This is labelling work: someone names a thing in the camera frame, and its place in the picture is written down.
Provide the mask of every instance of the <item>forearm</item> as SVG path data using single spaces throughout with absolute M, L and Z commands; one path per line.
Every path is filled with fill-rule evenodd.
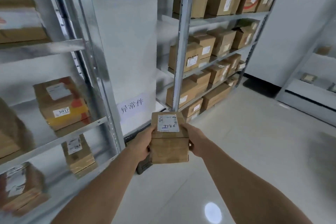
M 209 142 L 202 156 L 237 224 L 311 224 L 278 189 L 237 163 Z
M 129 148 L 56 216 L 52 224 L 110 224 L 137 167 L 138 160 Z

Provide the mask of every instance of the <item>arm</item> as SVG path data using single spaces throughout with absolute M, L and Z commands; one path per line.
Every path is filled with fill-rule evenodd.
M 200 129 L 183 126 L 191 151 L 203 159 L 236 224 L 312 224 L 283 193 L 233 160 Z
M 148 155 L 147 146 L 154 129 L 149 127 L 138 133 L 119 156 L 57 214 L 52 224 L 110 224 L 138 163 Z

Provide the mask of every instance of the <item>person's right arm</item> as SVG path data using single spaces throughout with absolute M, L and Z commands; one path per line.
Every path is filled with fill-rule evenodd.
M 203 159 L 236 224 L 312 224 L 282 192 L 232 159 L 200 129 L 183 127 L 190 150 Z

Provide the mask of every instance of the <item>white floor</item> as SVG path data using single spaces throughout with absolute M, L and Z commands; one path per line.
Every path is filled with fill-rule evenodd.
M 279 188 L 313 223 L 336 221 L 336 128 L 243 86 L 193 120 L 239 163 Z M 113 224 L 234 223 L 201 159 L 135 175 Z

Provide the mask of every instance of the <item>person's left arm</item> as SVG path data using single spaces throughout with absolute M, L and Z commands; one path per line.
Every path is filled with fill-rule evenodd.
M 148 155 L 147 147 L 155 127 L 146 128 L 54 218 L 52 224 L 110 224 L 126 188 L 140 161 Z

